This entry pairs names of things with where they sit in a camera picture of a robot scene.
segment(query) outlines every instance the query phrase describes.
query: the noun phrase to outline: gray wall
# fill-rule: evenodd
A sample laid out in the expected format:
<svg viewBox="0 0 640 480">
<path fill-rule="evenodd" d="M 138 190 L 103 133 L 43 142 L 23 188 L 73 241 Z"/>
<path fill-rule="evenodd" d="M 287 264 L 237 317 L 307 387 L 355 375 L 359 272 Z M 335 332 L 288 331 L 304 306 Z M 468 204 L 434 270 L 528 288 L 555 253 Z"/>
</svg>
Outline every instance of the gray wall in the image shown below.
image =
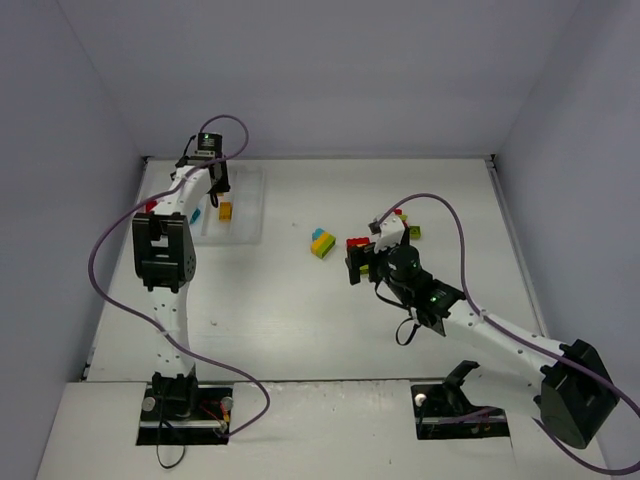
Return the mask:
<svg viewBox="0 0 640 480">
<path fill-rule="evenodd" d="M 498 159 L 551 332 L 592 342 L 636 400 L 639 52 L 640 2 L 583 0 Z M 626 406 L 600 438 L 610 465 L 638 460 L 640 422 Z"/>
<path fill-rule="evenodd" d="M 141 164 L 57 3 L 3 2 L 0 64 L 0 477 L 23 480 L 95 331 L 90 247 L 132 201 Z"/>
<path fill-rule="evenodd" d="M 60 3 L 143 154 L 229 112 L 248 155 L 385 156 L 497 151 L 578 0 Z"/>
</svg>

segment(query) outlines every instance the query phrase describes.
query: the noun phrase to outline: white table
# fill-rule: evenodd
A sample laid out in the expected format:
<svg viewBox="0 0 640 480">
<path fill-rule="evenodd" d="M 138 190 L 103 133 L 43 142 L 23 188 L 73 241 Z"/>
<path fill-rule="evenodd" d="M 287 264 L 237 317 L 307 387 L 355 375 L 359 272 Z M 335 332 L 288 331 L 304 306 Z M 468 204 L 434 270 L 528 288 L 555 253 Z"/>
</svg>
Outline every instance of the white table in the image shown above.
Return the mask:
<svg viewBox="0 0 640 480">
<path fill-rule="evenodd" d="M 173 163 L 151 161 L 141 191 L 168 186 Z M 409 347 L 397 346 L 393 335 L 403 312 L 376 299 L 366 279 L 349 286 L 345 239 L 366 236 L 374 215 L 420 191 L 438 193 L 458 210 L 476 300 L 539 332 L 482 159 L 268 160 L 260 165 L 266 174 L 261 243 L 196 247 L 188 312 L 190 343 L 197 352 L 273 381 L 441 378 L 464 359 L 500 368 L 486 354 L 426 329 Z M 458 237 L 448 211 L 423 199 L 404 211 L 410 223 L 422 227 L 423 238 L 414 245 L 423 267 L 459 286 Z M 309 252 L 316 227 L 338 239 L 325 260 Z M 110 292 L 151 314 L 149 296 L 134 273 L 130 232 Z M 144 322 L 106 306 L 88 379 L 148 381 L 158 341 Z M 201 380 L 237 379 L 208 365 L 197 369 Z"/>
<path fill-rule="evenodd" d="M 409 347 L 395 345 L 402 314 L 379 302 L 366 281 L 349 286 L 345 238 L 366 235 L 375 214 L 408 194 L 438 193 L 462 219 L 476 299 L 539 332 L 483 160 L 269 160 L 261 165 L 266 172 L 261 243 L 196 247 L 198 269 L 188 308 L 192 347 L 276 381 L 268 385 L 272 410 L 228 446 L 190 447 L 183 464 L 162 471 L 153 447 L 135 446 L 145 387 L 139 382 L 154 372 L 158 335 L 107 306 L 89 382 L 67 387 L 39 480 L 603 478 L 574 464 L 519 415 L 508 416 L 511 439 L 416 440 L 406 379 L 442 378 L 463 359 L 497 365 L 430 331 L 420 331 Z M 171 166 L 152 161 L 141 191 L 167 185 Z M 426 200 L 404 209 L 423 230 L 423 238 L 414 242 L 423 267 L 459 285 L 460 252 L 448 212 Z M 309 252 L 316 227 L 338 237 L 324 261 Z M 110 292 L 151 311 L 134 275 L 130 233 Z M 200 364 L 198 376 L 201 381 L 235 379 Z M 247 383 L 235 384 L 234 398 L 235 425 L 263 405 Z M 581 454 L 603 463 L 596 442 Z"/>
</svg>

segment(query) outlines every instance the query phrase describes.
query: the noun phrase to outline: purple hose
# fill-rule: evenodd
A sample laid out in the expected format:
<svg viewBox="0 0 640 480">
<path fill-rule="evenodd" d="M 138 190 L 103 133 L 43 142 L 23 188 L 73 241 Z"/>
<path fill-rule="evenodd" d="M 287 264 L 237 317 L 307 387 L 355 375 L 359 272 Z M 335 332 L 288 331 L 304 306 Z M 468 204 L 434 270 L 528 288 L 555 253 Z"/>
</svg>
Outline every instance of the purple hose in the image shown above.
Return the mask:
<svg viewBox="0 0 640 480">
<path fill-rule="evenodd" d="M 571 361 L 571 360 L 569 360 L 567 358 L 561 357 L 560 355 L 557 355 L 557 354 L 555 354 L 553 352 L 550 352 L 549 350 L 547 350 L 545 348 L 539 347 L 539 346 L 537 346 L 537 345 L 525 340 L 524 338 L 520 338 L 519 336 L 511 333 L 509 330 L 507 330 L 506 328 L 502 327 L 498 323 L 494 322 L 488 315 L 484 315 L 480 311 L 480 308 L 478 308 L 476 303 L 471 298 L 471 294 L 469 293 L 469 286 L 467 285 L 466 251 L 465 251 L 465 240 L 464 240 L 464 231 L 462 229 L 462 222 L 460 222 L 460 217 L 458 216 L 458 214 L 456 213 L 454 208 L 444 198 L 442 198 L 439 195 L 435 195 L 433 193 L 416 193 L 416 194 L 413 194 L 413 195 L 409 195 L 408 197 L 403 198 L 402 200 L 400 200 L 393 207 L 391 207 L 384 215 L 382 215 L 382 217 L 378 220 L 378 223 L 381 223 L 384 219 L 386 219 L 389 215 L 391 215 L 396 208 L 400 207 L 401 205 L 403 205 L 403 204 L 407 203 L 408 201 L 413 200 L 415 198 L 431 198 L 431 199 L 437 200 L 440 203 L 442 203 L 445 207 L 447 207 L 447 210 L 449 210 L 449 213 L 451 213 L 451 216 L 453 217 L 453 220 L 456 223 L 456 227 L 458 228 L 458 237 L 460 238 L 460 283 L 462 284 L 462 291 L 466 295 L 467 301 L 469 302 L 469 305 L 471 306 L 471 309 L 476 313 L 476 315 L 482 316 L 484 318 L 485 322 L 487 322 L 493 328 L 498 330 L 503 335 L 506 335 L 507 337 L 511 338 L 512 340 L 515 340 L 516 342 L 520 343 L 521 345 L 524 345 L 525 347 L 528 347 L 528 348 L 530 348 L 532 350 L 535 350 L 538 353 L 541 353 L 543 355 L 551 357 L 551 358 L 553 358 L 554 360 L 556 360 L 556 361 L 558 361 L 560 363 L 564 363 L 565 365 L 568 365 L 569 367 L 574 368 L 575 370 L 579 371 L 580 373 L 583 373 L 583 374 L 587 375 L 588 377 L 592 378 L 596 382 L 598 382 L 601 385 L 607 387 L 610 391 L 612 391 L 617 396 L 622 398 L 622 400 L 624 400 L 624 402 L 627 405 L 629 405 L 629 407 L 631 407 L 631 410 L 633 410 L 634 413 L 636 415 L 638 415 L 638 417 L 640 417 L 640 406 L 638 406 L 638 404 L 635 403 L 631 399 L 631 397 L 629 397 L 626 393 L 624 393 L 622 390 L 620 390 L 618 387 L 616 387 L 613 383 L 611 383 L 606 378 L 601 377 L 597 373 L 592 372 L 588 368 L 585 368 L 585 367 L 583 367 L 582 365 L 580 365 L 580 364 L 578 364 L 576 362 L 573 362 L 573 361 Z M 570 458 L 572 458 L 573 460 L 578 462 L 583 467 L 588 468 L 589 470 L 592 470 L 592 471 L 597 472 L 597 473 L 601 473 L 603 475 L 616 475 L 616 476 L 617 475 L 629 475 L 631 473 L 635 473 L 637 471 L 640 471 L 640 461 L 638 461 L 637 463 L 635 463 L 635 464 L 633 464 L 633 465 L 631 465 L 629 467 L 615 469 L 615 470 L 610 470 L 610 469 L 599 467 L 597 465 L 592 465 L 590 463 L 587 463 L 583 459 L 581 459 L 580 457 L 576 456 L 573 452 L 569 451 L 569 449 L 567 449 L 567 447 L 565 447 L 562 444 L 562 442 L 560 442 L 560 440 L 558 440 L 558 438 L 555 435 L 553 435 L 549 431 L 549 429 L 542 422 L 540 422 L 537 419 L 533 419 L 533 421 L 536 422 L 536 424 L 538 424 L 538 426 L 542 429 L 542 431 L 544 431 L 544 433 L 547 434 L 547 436 L 553 441 L 553 443 L 555 443 L 558 446 L 558 448 L 560 448 L 560 450 L 562 450 Z"/>
<path fill-rule="evenodd" d="M 135 206 L 131 207 L 131 209 L 129 211 L 127 211 L 124 215 L 122 215 L 118 220 L 116 220 L 112 225 L 110 225 L 102 233 L 102 235 L 100 235 L 100 237 L 96 241 L 96 244 L 91 249 L 91 254 L 89 255 L 88 271 L 89 271 L 89 281 L 91 282 L 91 286 L 98 293 L 98 295 L 100 295 L 106 302 L 110 303 L 111 305 L 113 305 L 113 306 L 115 306 L 115 307 L 117 307 L 117 308 L 119 308 L 119 309 L 121 309 L 121 310 L 123 310 L 123 311 L 125 311 L 127 313 L 130 313 L 131 315 L 135 315 L 136 317 L 141 318 L 145 322 L 148 322 L 149 324 L 151 324 L 153 327 L 155 327 L 158 331 L 160 331 L 164 335 L 164 337 L 167 339 L 167 342 L 169 342 L 171 345 L 173 345 L 176 348 L 176 350 L 179 350 L 183 354 L 188 355 L 188 356 L 190 356 L 192 358 L 195 358 L 196 360 L 200 360 L 201 362 L 208 363 L 209 365 L 213 365 L 214 367 L 224 368 L 225 370 L 229 370 L 230 372 L 233 372 L 233 373 L 236 373 L 238 375 L 241 375 L 244 378 L 246 378 L 247 380 L 249 380 L 250 382 L 254 383 L 260 389 L 260 391 L 264 395 L 265 401 L 266 401 L 266 405 L 264 406 L 262 411 L 260 413 L 258 413 L 255 417 L 253 417 L 252 419 L 247 421 L 246 423 L 240 425 L 238 428 L 236 428 L 232 432 L 229 432 L 229 433 L 227 433 L 225 435 L 220 435 L 223 438 L 227 438 L 227 437 L 231 437 L 232 435 L 235 435 L 238 432 L 241 432 L 242 430 L 244 430 L 248 426 L 250 426 L 253 423 L 257 422 L 260 418 L 262 418 L 264 416 L 265 413 L 267 413 L 267 410 L 269 410 L 269 407 L 271 406 L 271 398 L 269 396 L 269 392 L 267 392 L 267 389 L 264 387 L 264 385 L 262 385 L 262 383 L 260 383 L 260 381 L 258 379 L 256 379 L 254 376 L 250 375 L 247 372 L 244 372 L 244 371 L 240 370 L 239 368 L 233 367 L 231 365 L 224 364 L 222 362 L 218 362 L 218 361 L 213 360 L 211 358 L 207 358 L 205 356 L 202 356 L 202 355 L 199 355 L 199 354 L 197 354 L 195 352 L 192 352 L 191 350 L 189 350 L 186 347 L 183 347 L 167 332 L 167 330 L 162 326 L 161 323 L 157 322 L 156 320 L 154 320 L 150 316 L 145 315 L 144 313 L 139 312 L 138 310 L 135 310 L 135 309 L 133 309 L 131 307 L 128 307 L 127 305 L 125 305 L 123 303 L 120 303 L 117 300 L 111 298 L 102 289 L 102 287 L 100 287 L 100 285 L 98 285 L 98 281 L 96 280 L 96 274 L 95 274 L 95 261 L 96 261 L 96 256 L 98 254 L 98 250 L 100 249 L 100 246 L 104 243 L 104 241 L 107 239 L 107 237 L 122 222 L 124 222 L 127 218 L 129 218 L 134 213 L 136 213 L 139 209 L 144 207 L 147 203 L 149 203 L 149 202 L 151 202 L 153 200 L 158 200 L 159 198 L 166 197 L 166 196 L 171 195 L 171 194 L 177 192 L 178 190 L 180 190 L 182 188 L 182 185 L 184 185 L 184 182 L 189 177 L 191 177 L 194 173 L 196 173 L 196 171 L 198 171 L 199 169 L 209 167 L 210 165 L 213 165 L 215 163 L 219 163 L 219 162 L 222 162 L 222 161 L 225 161 L 225 160 L 231 160 L 232 158 L 237 157 L 238 155 L 240 155 L 244 151 L 244 149 L 247 147 L 247 145 L 249 143 L 249 130 L 247 129 L 247 126 L 242 122 L 242 120 L 240 120 L 237 117 L 234 117 L 233 115 L 217 115 L 217 116 L 207 120 L 205 122 L 205 124 L 202 126 L 202 128 L 200 129 L 200 131 L 202 132 L 202 130 L 208 124 L 210 124 L 211 122 L 214 122 L 216 120 L 220 120 L 220 119 L 223 119 L 223 118 L 228 118 L 230 120 L 234 120 L 242 127 L 242 129 L 244 130 L 244 135 L 245 135 L 245 139 L 244 139 L 244 142 L 242 143 L 242 146 L 236 152 L 234 152 L 233 154 L 229 155 L 228 157 L 209 160 L 207 162 L 204 162 L 204 163 L 202 163 L 200 165 L 197 165 L 197 166 L 193 167 L 191 170 L 189 170 L 187 172 L 187 174 L 180 181 L 180 183 L 178 183 L 178 185 L 176 185 L 171 190 L 167 190 L 166 192 L 161 192 L 161 193 L 157 193 L 155 195 L 152 195 L 149 198 L 145 198 L 144 200 L 142 200 L 139 203 L 137 203 Z"/>
</svg>

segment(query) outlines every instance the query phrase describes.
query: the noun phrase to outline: purple cable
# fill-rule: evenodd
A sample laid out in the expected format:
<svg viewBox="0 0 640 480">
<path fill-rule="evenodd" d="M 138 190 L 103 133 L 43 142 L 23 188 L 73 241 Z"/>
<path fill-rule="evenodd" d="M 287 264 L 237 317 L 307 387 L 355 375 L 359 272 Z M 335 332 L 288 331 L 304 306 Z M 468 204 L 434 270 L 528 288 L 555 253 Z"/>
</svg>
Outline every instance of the purple cable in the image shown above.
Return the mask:
<svg viewBox="0 0 640 480">
<path fill-rule="evenodd" d="M 235 122 L 237 122 L 242 127 L 242 129 L 244 130 L 244 135 L 245 135 L 245 139 L 244 139 L 244 142 L 242 143 L 242 146 L 236 152 L 234 152 L 233 154 L 229 155 L 228 157 L 216 158 L 214 160 L 209 160 L 207 162 L 204 162 L 204 163 L 202 163 L 200 165 L 197 165 L 197 166 L 193 167 L 191 170 L 189 170 L 186 173 L 185 177 L 180 181 L 180 183 L 178 183 L 178 185 L 176 185 L 171 190 L 167 190 L 166 192 L 161 192 L 161 193 L 157 193 L 155 195 L 152 195 L 149 198 L 145 198 L 144 200 L 142 200 L 139 203 L 137 203 L 135 206 L 131 207 L 131 209 L 129 211 L 127 211 L 124 215 L 122 215 L 118 220 L 116 220 L 112 225 L 110 225 L 102 233 L 102 235 L 100 235 L 100 237 L 96 241 L 95 245 L 91 249 L 91 253 L 89 255 L 88 271 L 89 271 L 89 281 L 91 282 L 91 286 L 98 293 L 98 295 L 100 295 L 106 302 L 110 303 L 111 305 L 113 305 L 113 306 L 115 306 L 115 307 L 117 307 L 117 308 L 119 308 L 119 309 L 121 309 L 121 310 L 123 310 L 123 311 L 125 311 L 127 313 L 130 313 L 131 315 L 135 315 L 136 317 L 141 318 L 145 322 L 148 322 L 149 324 L 151 324 L 160 333 L 163 334 L 163 336 L 167 339 L 167 342 L 169 342 L 171 345 L 173 345 L 177 350 L 179 350 L 183 354 L 188 355 L 188 356 L 190 356 L 192 358 L 195 358 L 196 360 L 200 360 L 201 362 L 208 363 L 209 365 L 213 365 L 214 367 L 224 368 L 225 370 L 229 370 L 230 372 L 233 372 L 233 373 L 236 373 L 238 375 L 241 375 L 244 378 L 246 378 L 247 380 L 249 380 L 251 383 L 255 384 L 260 389 L 260 391 L 262 392 L 262 394 L 265 397 L 265 401 L 266 401 L 265 407 L 255 417 L 253 417 L 252 419 L 248 420 L 246 423 L 243 423 L 242 425 L 240 425 L 238 428 L 236 428 L 232 432 L 229 432 L 229 433 L 227 433 L 225 435 L 220 435 L 223 438 L 228 438 L 228 437 L 231 437 L 232 435 L 235 435 L 238 432 L 241 432 L 242 430 L 244 430 L 248 426 L 254 424 L 260 418 L 262 418 L 265 413 L 267 413 L 267 410 L 269 410 L 269 407 L 271 406 L 271 397 L 269 396 L 269 392 L 264 387 L 264 385 L 262 385 L 262 383 L 260 383 L 260 381 L 257 378 L 255 378 L 254 376 L 252 376 L 251 374 L 249 374 L 247 372 L 244 372 L 244 371 L 240 370 L 239 368 L 233 367 L 231 365 L 224 364 L 222 362 L 218 362 L 218 361 L 213 360 L 211 358 L 207 358 L 205 356 L 202 356 L 200 354 L 192 352 L 191 350 L 189 350 L 186 347 L 183 347 L 167 332 L 167 330 L 162 326 L 161 323 L 157 322 L 156 320 L 154 320 L 150 316 L 145 315 L 144 313 L 139 312 L 138 310 L 135 310 L 135 309 L 133 309 L 133 308 L 131 308 L 131 307 L 129 307 L 129 306 L 123 304 L 123 303 L 120 303 L 117 300 L 111 298 L 102 289 L 102 287 L 100 287 L 100 285 L 98 285 L 98 281 L 96 280 L 96 274 L 95 274 L 95 261 L 96 261 L 96 256 L 98 254 L 98 250 L 100 249 L 100 246 L 104 243 L 104 241 L 107 239 L 107 237 L 118 227 L 118 225 L 120 225 L 127 218 L 129 218 L 131 215 L 136 213 L 139 209 L 144 207 L 147 203 L 149 203 L 149 202 L 151 202 L 153 200 L 158 200 L 159 198 L 166 197 L 167 195 L 171 195 L 171 194 L 177 192 L 178 190 L 180 190 L 182 188 L 182 186 L 184 185 L 184 182 L 189 177 L 191 177 L 194 173 L 196 173 L 196 171 L 198 171 L 199 169 L 209 167 L 210 165 L 213 165 L 213 164 L 216 164 L 216 163 L 219 163 L 219 162 L 223 162 L 225 160 L 231 160 L 232 158 L 237 157 L 238 155 L 240 155 L 244 151 L 244 149 L 249 144 L 249 129 L 244 124 L 244 122 L 242 122 L 242 120 L 240 120 L 237 117 L 234 117 L 233 115 L 217 115 L 217 116 L 215 116 L 213 118 L 210 118 L 209 120 L 207 120 L 205 122 L 205 124 L 202 126 L 200 131 L 202 132 L 202 130 L 207 125 L 209 125 L 211 122 L 214 122 L 216 120 L 220 120 L 220 119 L 223 119 L 223 118 L 228 118 L 230 120 L 234 120 Z"/>
<path fill-rule="evenodd" d="M 471 309 L 476 313 L 476 315 L 481 316 L 484 318 L 484 320 L 491 325 L 493 328 L 495 328 L 496 330 L 498 330 L 500 333 L 502 333 L 503 335 L 506 335 L 507 337 L 511 338 L 512 340 L 515 340 L 516 342 L 520 343 L 521 345 L 524 345 L 532 350 L 535 350 L 538 353 L 541 353 L 543 355 L 546 355 L 548 357 L 553 358 L 554 360 L 560 362 L 560 363 L 564 363 L 565 365 L 568 365 L 569 367 L 579 371 L 580 373 L 583 373 L 584 375 L 587 375 L 588 377 L 592 378 L 593 380 L 595 380 L 596 382 L 600 383 L 601 385 L 607 387 L 611 392 L 615 393 L 617 396 L 619 396 L 622 400 L 624 400 L 624 402 L 629 405 L 629 407 L 631 407 L 631 410 L 633 410 L 633 412 L 640 418 L 640 406 L 638 406 L 638 404 L 636 404 L 631 397 L 629 397 L 626 393 L 624 393 L 622 390 L 620 390 L 618 387 L 616 387 L 613 383 L 611 383 L 609 380 L 607 380 L 606 378 L 598 375 L 597 373 L 592 372 L 591 370 L 589 370 L 588 368 L 583 367 L 582 365 L 569 360 L 567 358 L 561 357 L 560 355 L 557 355 L 553 352 L 550 352 L 549 350 L 539 347 L 538 345 L 535 345 L 527 340 L 525 340 L 524 338 L 520 338 L 519 336 L 511 333 L 509 330 L 507 330 L 506 328 L 502 327 L 501 325 L 499 325 L 498 323 L 494 322 L 488 315 L 484 315 L 480 308 L 476 305 L 476 303 L 473 301 L 473 299 L 471 298 L 471 294 L 469 293 L 469 287 L 467 285 L 467 273 L 466 273 L 466 251 L 465 251 L 465 239 L 464 239 L 464 231 L 462 229 L 462 222 L 460 221 L 460 217 L 458 216 L 458 214 L 456 213 L 456 211 L 454 210 L 453 206 L 451 206 L 451 204 L 445 200 L 444 198 L 442 198 L 439 195 L 435 195 L 433 193 L 415 193 L 413 195 L 409 195 L 406 198 L 403 198 L 402 200 L 400 200 L 398 203 L 396 203 L 393 207 L 391 207 L 384 215 L 382 215 L 382 217 L 378 220 L 378 223 L 381 223 L 383 220 L 385 220 L 389 215 L 391 215 L 393 213 L 393 211 L 400 207 L 401 205 L 407 203 L 410 200 L 416 199 L 416 198 L 431 198 L 433 200 L 437 200 L 440 203 L 442 203 L 445 207 L 447 207 L 447 210 L 449 210 L 449 213 L 451 213 L 451 216 L 453 217 L 453 220 L 456 223 L 456 227 L 458 228 L 458 237 L 460 238 L 460 283 L 462 284 L 462 291 L 464 292 L 464 294 L 467 297 L 467 301 L 469 302 L 469 306 L 471 306 Z M 470 415 L 479 415 L 480 412 L 476 412 Z M 620 468 L 620 469 L 606 469 L 606 468 L 602 468 L 599 467 L 597 465 L 592 465 L 586 461 L 584 461 L 583 459 L 581 459 L 580 457 L 576 456 L 573 452 L 569 451 L 569 449 L 564 446 L 564 444 L 555 436 L 553 435 L 553 433 L 551 433 L 549 431 L 549 429 L 539 420 L 537 419 L 533 419 L 534 422 L 536 422 L 536 424 L 542 429 L 542 431 L 544 433 L 547 434 L 547 436 L 553 441 L 553 443 L 555 443 L 558 448 L 560 448 L 560 450 L 562 450 L 565 454 L 567 454 L 570 458 L 572 458 L 573 460 L 575 460 L 576 462 L 578 462 L 580 465 L 582 465 L 585 468 L 588 468 L 589 470 L 592 470 L 594 472 L 597 473 L 601 473 L 603 475 L 629 475 L 631 473 L 635 473 L 637 471 L 640 471 L 640 461 L 638 461 L 637 463 L 626 467 L 626 468 Z"/>
</svg>

